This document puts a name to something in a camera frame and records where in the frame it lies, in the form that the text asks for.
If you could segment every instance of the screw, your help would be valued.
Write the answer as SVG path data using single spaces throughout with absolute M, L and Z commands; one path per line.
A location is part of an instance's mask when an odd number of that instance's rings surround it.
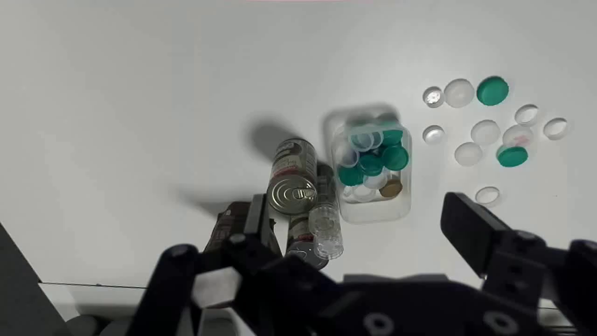
M 188 250 L 188 245 L 174 245 L 170 248 L 170 255 L 173 257 L 178 257 L 185 254 Z
M 394 321 L 382 313 L 367 314 L 363 325 L 371 336 L 388 336 L 394 331 Z
M 232 236 L 230 236 L 230 242 L 232 242 L 233 244 L 239 244 L 245 241 L 245 235 L 242 233 L 235 233 Z
M 510 315 L 501 311 L 486 311 L 483 315 L 483 322 L 498 335 L 516 335 L 518 323 Z
M 586 241 L 584 242 L 584 245 L 585 245 L 586 247 L 588 247 L 589 249 L 591 249 L 591 250 L 593 250 L 593 251 L 596 251 L 596 252 L 597 252 L 597 243 L 595 243 L 595 242 L 591 242 L 590 240 L 586 240 Z
M 537 236 L 535 236 L 534 234 L 532 234 L 530 232 L 526 232 L 526 231 L 517 231 L 516 233 L 518 234 L 519 237 L 528 239 L 528 240 L 537 238 Z

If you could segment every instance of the white table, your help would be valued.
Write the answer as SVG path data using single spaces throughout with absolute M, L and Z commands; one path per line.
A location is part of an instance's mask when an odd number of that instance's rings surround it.
M 202 248 L 215 210 L 265 191 L 285 135 L 325 159 L 333 110 L 386 103 L 413 135 L 413 206 L 396 222 L 342 227 L 324 272 L 447 273 L 478 285 L 439 229 L 447 191 L 503 192 L 493 211 L 551 245 L 597 240 L 594 1 L 241 0 L 0 4 L 0 221 L 44 282 L 144 286 L 159 254 Z M 430 109 L 455 78 L 510 85 L 498 106 Z M 537 152 L 475 167 L 455 148 L 480 120 L 502 131 L 537 104 Z M 540 134 L 565 117 L 560 141 Z M 446 141 L 426 145 L 441 125 Z M 276 229 L 284 245 L 285 223 Z

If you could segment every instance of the clear plastic box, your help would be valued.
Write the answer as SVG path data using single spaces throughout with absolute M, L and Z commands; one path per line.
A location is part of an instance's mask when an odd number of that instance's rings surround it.
M 355 195 L 350 192 L 350 187 L 342 183 L 338 177 L 338 169 L 342 166 L 350 167 L 351 155 L 346 154 L 346 148 L 350 145 L 351 139 L 365 139 L 368 137 L 363 134 L 375 134 L 376 142 L 378 134 L 386 134 L 385 131 L 402 131 L 401 144 L 408 153 L 408 163 L 400 171 L 389 170 L 389 179 L 399 179 L 402 184 L 402 191 L 394 197 L 383 197 L 379 190 L 374 190 L 375 194 L 371 197 L 363 198 L 367 201 L 359 201 Z M 410 133 L 402 127 L 397 121 L 382 121 L 372 119 L 363 126 L 341 126 L 331 138 L 331 158 L 336 178 L 337 198 L 340 213 L 345 221 L 353 224 L 365 224 L 379 221 L 392 221 L 402 218 L 408 214 L 411 209 L 411 171 L 413 162 L 413 141 Z M 363 146 L 353 146 L 352 148 L 361 148 Z M 369 149 L 367 152 L 356 154 L 359 157 L 362 153 L 370 154 L 375 149 Z

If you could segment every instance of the pull tab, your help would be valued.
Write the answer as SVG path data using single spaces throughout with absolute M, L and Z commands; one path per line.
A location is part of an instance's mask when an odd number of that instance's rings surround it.
M 302 200 L 303 198 L 315 197 L 315 190 L 308 188 L 295 188 L 293 190 L 293 197 L 296 200 Z

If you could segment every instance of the green bottle cap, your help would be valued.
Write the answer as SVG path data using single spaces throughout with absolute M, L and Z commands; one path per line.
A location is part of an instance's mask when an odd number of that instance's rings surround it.
M 377 176 L 383 170 L 381 159 L 373 154 L 365 154 L 359 158 L 357 167 L 367 176 Z
M 383 131 L 382 145 L 392 146 L 397 145 L 402 141 L 402 130 L 387 130 Z
M 402 146 L 391 146 L 383 151 L 381 160 L 389 170 L 402 170 L 408 164 L 408 152 Z
M 525 163 L 528 152 L 524 147 L 500 148 L 497 152 L 497 161 L 504 167 L 516 167 Z
M 502 77 L 489 77 L 477 88 L 477 99 L 487 106 L 497 105 L 508 96 L 508 83 Z
M 344 185 L 352 187 L 363 183 L 363 173 L 355 167 L 338 166 L 338 177 Z

